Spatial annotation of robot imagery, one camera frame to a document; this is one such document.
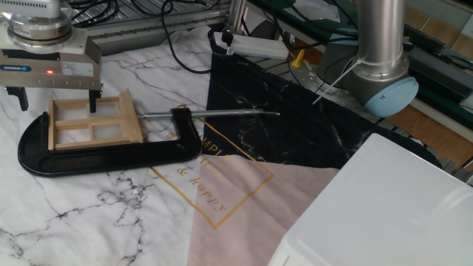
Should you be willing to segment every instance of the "pink fabric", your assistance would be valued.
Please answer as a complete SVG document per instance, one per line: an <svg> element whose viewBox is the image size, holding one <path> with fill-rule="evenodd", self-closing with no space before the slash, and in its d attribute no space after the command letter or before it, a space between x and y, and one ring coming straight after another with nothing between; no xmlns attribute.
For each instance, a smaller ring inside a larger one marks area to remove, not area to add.
<svg viewBox="0 0 473 266"><path fill-rule="evenodd" d="M338 172L236 155L200 158L205 160L194 185L202 213L194 215L188 266L267 265L287 230Z"/></svg>

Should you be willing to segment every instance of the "gold line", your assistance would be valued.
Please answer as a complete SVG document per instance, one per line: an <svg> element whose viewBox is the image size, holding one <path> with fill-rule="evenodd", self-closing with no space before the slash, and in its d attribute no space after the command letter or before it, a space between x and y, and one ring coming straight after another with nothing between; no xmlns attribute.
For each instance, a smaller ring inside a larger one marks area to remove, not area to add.
<svg viewBox="0 0 473 266"><path fill-rule="evenodd" d="M252 156L250 156L249 154L247 154L246 152L244 152L239 146L237 146L235 143L231 142L231 140L229 140L226 136L224 136L222 133L218 132L216 129L214 129L213 126L209 125L207 122L205 122L204 120L202 120L201 118L199 118L199 120L201 122L203 122L205 125L207 125L210 129L212 129L215 133L219 134L221 137L223 137L224 139L226 139L231 145L233 145L236 149L238 149L241 153L243 153L244 155L246 155L246 157L250 158L250 160L254 161L259 167L263 168L267 173L269 174L273 174L271 171L269 171L266 167L264 167L262 164L260 164L257 160L255 160L254 158L252 158Z"/></svg>
<svg viewBox="0 0 473 266"><path fill-rule="evenodd" d="M146 126L148 125L149 123L151 123L150 120L146 120L145 122L141 123L140 126Z"/></svg>
<svg viewBox="0 0 473 266"><path fill-rule="evenodd" d="M227 215L225 215L225 217L223 217L223 219L220 220L220 222L218 222L216 225L211 221L211 219L207 216L207 214L202 211L202 209L200 209L199 207L197 207L180 189L178 189L174 184L172 184L171 182L169 182L169 180L167 180L163 175L161 175L154 167L150 167L150 169L157 175L159 176L164 182L166 182L168 185L170 185L182 198L184 198L184 200L192 207L194 207L197 211L199 211L203 216L204 218L207 220L207 222L214 228L214 229L218 229L218 227L220 227L224 222L227 221L228 218L230 218L240 207L242 207L242 205L248 200L250 199L254 194L256 194L260 188L262 188L262 186L264 186L266 183L268 183L270 180L272 180L275 175L273 174L273 172L269 171L266 167L264 167L262 164L260 164L258 161L256 161L254 158L252 158L252 156L250 156L249 154L247 154L246 152L244 152L239 146L237 146L235 143L233 143L231 140L229 140L226 136L224 136L222 133L218 132L213 126L211 126L210 124L208 124L207 122L205 122L204 120L202 119L199 119L201 122L203 122L205 125L207 125L211 130L213 130L215 133L217 133L218 135L220 135L221 137L223 137L225 140L227 140L231 145L233 145L236 149L238 149L241 153L243 153L246 157L250 158L250 160L254 161L259 167L263 168L267 173L270 174L269 178L267 178L266 180L264 180L263 182L261 182L258 187L256 187L256 189L254 191L252 191L251 193L249 193L240 203L238 203L238 205L233 209L231 210Z"/></svg>
<svg viewBox="0 0 473 266"><path fill-rule="evenodd" d="M194 207L198 212L200 212L205 217L207 222L210 223L210 225L212 225L214 229L217 229L217 227L215 227L214 223L210 220L207 214L205 214L204 211L202 211L199 207L197 207L180 189L178 189L173 183L169 182L169 180L167 180L162 174L160 174L160 172L158 172L154 167L150 167L150 169L157 176L159 176L164 182L170 185L181 197L183 197L190 206Z"/></svg>
<svg viewBox="0 0 473 266"><path fill-rule="evenodd" d="M251 193L249 193L240 203L238 203L238 205L233 209L231 210L227 215L225 215L225 217L223 217L222 220L220 220L219 223L217 223L215 225L215 229L219 228L228 218L230 218L230 216L232 216L234 214L235 211L237 211L240 207L242 207L242 205L248 200L250 199L254 194L256 194L258 192L258 190L266 183L269 182L269 180L272 180L274 178L274 174L271 174L271 176L269 178L267 178L265 181L261 182L261 184L258 185L258 187Z"/></svg>

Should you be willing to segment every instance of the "metal bracket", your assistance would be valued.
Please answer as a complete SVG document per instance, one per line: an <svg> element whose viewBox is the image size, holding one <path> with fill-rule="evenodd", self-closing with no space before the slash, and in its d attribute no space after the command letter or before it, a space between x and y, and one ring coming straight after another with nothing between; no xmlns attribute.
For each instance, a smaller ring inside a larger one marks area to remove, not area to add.
<svg viewBox="0 0 473 266"><path fill-rule="evenodd" d="M96 100L102 98L102 91L89 90L89 105L90 113L93 114L97 111Z"/></svg>
<svg viewBox="0 0 473 266"><path fill-rule="evenodd" d="M6 87L8 95L15 95L18 97L20 100L20 107L21 110L27 111L28 110L28 97L27 97L27 91L24 89L24 87Z"/></svg>
<svg viewBox="0 0 473 266"><path fill-rule="evenodd" d="M171 109L177 140L132 143L66 151L48 150L45 112L24 131L18 145L18 160L31 174L60 177L144 168L194 159L202 151L202 141L187 108Z"/></svg>

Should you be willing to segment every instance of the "white cable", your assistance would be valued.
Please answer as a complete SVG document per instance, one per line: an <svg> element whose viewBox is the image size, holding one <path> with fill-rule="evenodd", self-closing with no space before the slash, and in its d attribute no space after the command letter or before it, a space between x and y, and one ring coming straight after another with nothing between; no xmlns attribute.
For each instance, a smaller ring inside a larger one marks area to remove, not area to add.
<svg viewBox="0 0 473 266"><path fill-rule="evenodd" d="M361 62L362 62L361 59L358 59L358 60L356 61L356 63L354 63L352 66L350 66L350 68L347 69L347 71L343 72L343 74L341 74L340 77L338 77L338 78L336 79L336 81L334 81L334 82L332 83L332 85L330 85L330 86L331 86L331 87L335 86L335 84L337 84L339 81L341 81L341 79L342 79L346 74L348 74L348 73L349 73L350 71L352 71L356 66L358 66L359 64L361 64ZM330 90L330 89L327 88L327 89L324 91L324 93L322 93L322 94L317 98L317 100L315 100L315 101L312 103L312 105L316 104L316 103L325 95L325 93L327 93L329 90Z"/></svg>

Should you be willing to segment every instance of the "white box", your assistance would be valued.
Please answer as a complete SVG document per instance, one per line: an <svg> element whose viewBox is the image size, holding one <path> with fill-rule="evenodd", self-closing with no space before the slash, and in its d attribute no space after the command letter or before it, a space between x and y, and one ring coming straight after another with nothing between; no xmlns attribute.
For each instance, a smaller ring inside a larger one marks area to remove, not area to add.
<svg viewBox="0 0 473 266"><path fill-rule="evenodd" d="M227 49L228 45L222 41L222 33L214 33L215 43ZM262 58L285 60L289 51L282 41L266 40L262 38L234 35L231 47L238 55L249 55Z"/></svg>
<svg viewBox="0 0 473 266"><path fill-rule="evenodd" d="M373 134L269 265L471 266L473 188Z"/></svg>

